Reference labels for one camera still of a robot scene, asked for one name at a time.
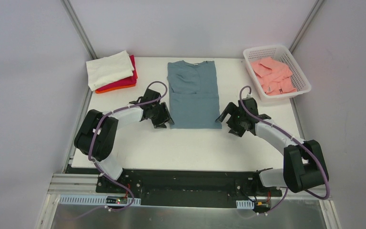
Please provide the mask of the blue-grey t-shirt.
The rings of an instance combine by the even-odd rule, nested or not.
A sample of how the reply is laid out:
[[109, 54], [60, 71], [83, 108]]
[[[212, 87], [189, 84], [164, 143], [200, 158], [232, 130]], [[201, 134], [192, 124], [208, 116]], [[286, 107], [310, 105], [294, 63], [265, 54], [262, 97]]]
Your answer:
[[214, 61], [167, 64], [172, 129], [221, 129]]

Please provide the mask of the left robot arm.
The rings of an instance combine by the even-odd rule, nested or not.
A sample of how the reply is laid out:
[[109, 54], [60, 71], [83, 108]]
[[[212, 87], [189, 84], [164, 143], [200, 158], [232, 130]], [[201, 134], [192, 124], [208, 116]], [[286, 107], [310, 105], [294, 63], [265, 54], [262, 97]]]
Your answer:
[[155, 129], [174, 124], [166, 103], [160, 101], [162, 98], [159, 92], [146, 89], [143, 96], [123, 108], [107, 113], [95, 109], [87, 112], [73, 145], [107, 176], [108, 187], [113, 192], [121, 193], [126, 188], [126, 180], [121, 177], [123, 168], [112, 155], [117, 131], [148, 119]]

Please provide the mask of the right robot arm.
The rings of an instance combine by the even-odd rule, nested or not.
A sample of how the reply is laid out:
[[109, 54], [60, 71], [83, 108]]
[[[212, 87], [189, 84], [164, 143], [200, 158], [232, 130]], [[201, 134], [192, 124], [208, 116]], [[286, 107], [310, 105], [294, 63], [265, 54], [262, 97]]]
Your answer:
[[329, 175], [317, 141], [297, 138], [285, 131], [270, 116], [258, 112], [253, 98], [238, 100], [237, 104], [230, 102], [216, 122], [221, 123], [225, 118], [231, 134], [242, 137], [245, 132], [250, 132], [283, 156], [283, 168], [256, 173], [256, 179], [251, 183], [255, 194], [262, 196], [270, 187], [285, 187], [294, 193], [320, 185], [328, 188]]

